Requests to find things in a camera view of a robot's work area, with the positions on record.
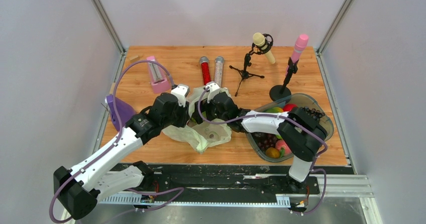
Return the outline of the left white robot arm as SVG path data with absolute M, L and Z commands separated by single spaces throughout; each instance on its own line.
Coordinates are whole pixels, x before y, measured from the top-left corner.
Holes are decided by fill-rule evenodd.
M 53 205 L 58 200 L 70 214 L 79 220 L 88 215 L 99 201 L 122 190 L 139 187 L 149 190 L 154 177 L 142 161 L 127 169 L 108 175 L 120 160 L 160 135 L 169 126 L 183 127 L 188 122 L 187 93 L 177 89 L 162 93 L 152 106 L 133 115 L 118 134 L 105 146 L 70 169 L 63 166 L 54 171 L 54 197 L 49 214 L 54 223 L 63 223 L 53 215 Z

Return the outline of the pale green plastic bag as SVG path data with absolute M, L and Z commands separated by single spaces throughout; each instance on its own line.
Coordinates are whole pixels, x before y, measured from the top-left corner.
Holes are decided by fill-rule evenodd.
M 188 114 L 198 113 L 195 104 L 198 102 L 202 92 L 203 87 L 197 87 L 187 98 L 189 102 L 189 104 L 187 104 Z M 209 147 L 229 142 L 231 140 L 232 130 L 226 124 L 214 125 L 204 122 L 202 119 L 201 124 L 198 124 L 191 118 L 185 127 L 178 128 L 175 126 L 168 126 L 162 130 L 162 133 L 175 141 L 187 142 L 195 151 L 203 153 Z

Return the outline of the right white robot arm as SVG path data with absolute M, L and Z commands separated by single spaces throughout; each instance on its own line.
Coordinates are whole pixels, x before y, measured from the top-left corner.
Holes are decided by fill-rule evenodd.
M 307 186 L 317 157 L 327 150 L 328 135 L 317 120 L 300 107 L 282 113 L 262 113 L 239 108 L 224 92 L 204 91 L 195 104 L 195 112 L 211 124 L 226 124 L 237 133 L 267 133 L 279 135 L 294 157 L 288 172 L 287 186 L 301 192 Z

